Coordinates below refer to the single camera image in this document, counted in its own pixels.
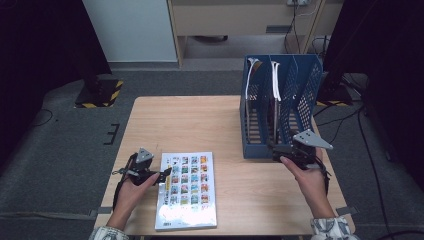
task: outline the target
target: book cover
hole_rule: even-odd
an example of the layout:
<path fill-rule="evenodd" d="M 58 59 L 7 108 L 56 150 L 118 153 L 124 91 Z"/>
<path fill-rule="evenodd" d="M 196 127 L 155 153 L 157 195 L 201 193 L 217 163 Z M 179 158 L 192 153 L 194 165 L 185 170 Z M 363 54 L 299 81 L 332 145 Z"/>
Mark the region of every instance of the book cover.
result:
<path fill-rule="evenodd" d="M 171 175 L 159 185 L 155 229 L 216 227 L 212 152 L 163 153 L 161 171 L 169 167 Z"/>

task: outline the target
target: wall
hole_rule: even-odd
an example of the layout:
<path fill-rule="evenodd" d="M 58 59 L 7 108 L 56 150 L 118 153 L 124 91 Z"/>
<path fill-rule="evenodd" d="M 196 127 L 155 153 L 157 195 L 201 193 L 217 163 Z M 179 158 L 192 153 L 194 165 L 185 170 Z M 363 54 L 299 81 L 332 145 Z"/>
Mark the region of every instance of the wall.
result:
<path fill-rule="evenodd" d="M 83 0 L 108 62 L 177 62 L 166 0 Z"/>

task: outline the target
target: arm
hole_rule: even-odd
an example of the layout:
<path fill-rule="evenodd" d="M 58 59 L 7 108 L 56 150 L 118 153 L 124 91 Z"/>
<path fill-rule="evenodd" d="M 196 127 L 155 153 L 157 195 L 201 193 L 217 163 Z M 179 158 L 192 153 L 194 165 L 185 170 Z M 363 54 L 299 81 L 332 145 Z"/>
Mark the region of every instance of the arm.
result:
<path fill-rule="evenodd" d="M 322 159 L 322 151 L 317 148 L 317 157 Z M 299 188 L 311 209 L 314 236 L 312 240 L 359 239 L 350 234 L 344 217 L 336 217 L 325 192 L 324 176 L 320 169 L 302 170 L 290 159 L 281 157 L 281 162 L 294 175 Z"/>
<path fill-rule="evenodd" d="M 148 178 L 140 186 L 134 185 L 130 179 L 125 180 L 119 191 L 118 201 L 115 210 L 109 218 L 106 226 L 93 230 L 90 240 L 97 239 L 128 239 L 124 234 L 125 225 L 137 203 L 144 196 L 146 191 L 152 186 L 159 174 L 156 173 Z"/>

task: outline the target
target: person's right hand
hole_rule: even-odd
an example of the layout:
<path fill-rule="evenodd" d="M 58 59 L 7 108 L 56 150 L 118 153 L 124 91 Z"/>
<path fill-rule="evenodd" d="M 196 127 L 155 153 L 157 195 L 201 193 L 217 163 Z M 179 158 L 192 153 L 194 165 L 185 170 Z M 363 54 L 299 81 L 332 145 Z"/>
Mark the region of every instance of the person's right hand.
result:
<path fill-rule="evenodd" d="M 322 159 L 321 149 L 316 149 L 319 159 Z M 335 217 L 325 191 L 324 176 L 320 169 L 300 169 L 292 160 L 281 157 L 281 162 L 294 175 L 314 218 Z"/>

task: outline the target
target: plaid sleeve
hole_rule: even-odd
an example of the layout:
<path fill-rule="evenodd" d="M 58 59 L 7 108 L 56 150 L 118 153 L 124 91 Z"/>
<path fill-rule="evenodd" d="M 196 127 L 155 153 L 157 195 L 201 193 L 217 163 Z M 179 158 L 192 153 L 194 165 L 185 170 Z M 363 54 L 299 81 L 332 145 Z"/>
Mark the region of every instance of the plaid sleeve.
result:
<path fill-rule="evenodd" d="M 129 240 L 121 230 L 103 226 L 93 230 L 89 240 Z"/>
<path fill-rule="evenodd" d="M 350 233 L 349 225 L 344 217 L 312 219 L 311 227 L 314 235 L 311 240 L 359 240 Z"/>

